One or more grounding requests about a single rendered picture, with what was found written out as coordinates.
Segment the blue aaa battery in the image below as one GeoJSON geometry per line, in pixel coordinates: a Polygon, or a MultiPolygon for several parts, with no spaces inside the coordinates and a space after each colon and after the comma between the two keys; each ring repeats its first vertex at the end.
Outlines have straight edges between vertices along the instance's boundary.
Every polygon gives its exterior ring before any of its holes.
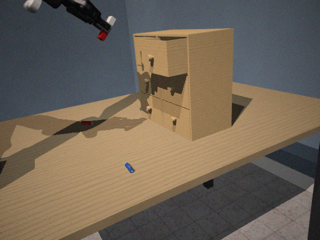
{"type": "Polygon", "coordinates": [[[127,162],[126,162],[124,165],[125,165],[126,168],[129,170],[130,173],[133,173],[133,172],[134,172],[134,170],[132,169],[132,167],[131,167],[127,162]]]}

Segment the red rectangular block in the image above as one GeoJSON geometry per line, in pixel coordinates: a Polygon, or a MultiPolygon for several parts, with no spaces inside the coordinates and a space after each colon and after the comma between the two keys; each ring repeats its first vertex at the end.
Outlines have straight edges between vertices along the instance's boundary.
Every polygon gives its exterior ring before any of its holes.
{"type": "MultiPolygon", "coordinates": [[[[111,24],[113,26],[113,24],[115,23],[116,19],[113,16],[109,16],[107,19],[107,22],[109,24],[111,24]]],[[[103,29],[100,31],[99,35],[98,35],[98,39],[100,39],[101,41],[105,41],[107,35],[109,32],[105,32],[103,29]]]]}

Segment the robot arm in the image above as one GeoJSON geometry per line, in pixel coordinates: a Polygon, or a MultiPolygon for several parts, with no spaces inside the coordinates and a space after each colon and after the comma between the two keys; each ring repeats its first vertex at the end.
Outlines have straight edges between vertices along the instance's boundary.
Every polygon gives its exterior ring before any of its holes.
{"type": "Polygon", "coordinates": [[[26,0],[23,6],[27,11],[36,13],[40,8],[41,3],[42,0],[26,0]]]}

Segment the small wooden chest of drawers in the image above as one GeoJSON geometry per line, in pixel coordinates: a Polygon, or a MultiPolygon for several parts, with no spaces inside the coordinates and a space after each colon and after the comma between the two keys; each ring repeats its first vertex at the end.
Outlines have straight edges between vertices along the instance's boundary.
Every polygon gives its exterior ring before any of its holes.
{"type": "Polygon", "coordinates": [[[232,87],[234,28],[162,30],[133,34],[140,104],[142,116],[157,124],[195,141],[232,127],[232,87]],[[187,37],[189,107],[162,98],[161,75],[159,75],[160,96],[140,90],[135,37],[187,37]],[[143,115],[141,93],[161,99],[163,124],[143,115]],[[163,102],[168,101],[189,109],[190,138],[164,125],[163,102]]]}

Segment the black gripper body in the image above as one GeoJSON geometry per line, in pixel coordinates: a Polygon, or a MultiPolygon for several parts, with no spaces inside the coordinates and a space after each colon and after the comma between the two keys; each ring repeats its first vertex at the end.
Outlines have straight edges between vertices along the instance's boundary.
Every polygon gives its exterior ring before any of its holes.
{"type": "Polygon", "coordinates": [[[51,7],[53,7],[54,9],[57,9],[61,4],[63,4],[66,8],[72,6],[82,14],[85,14],[85,12],[81,10],[80,5],[76,3],[74,0],[43,0],[43,1],[46,2],[48,5],[50,5],[51,7]]]}

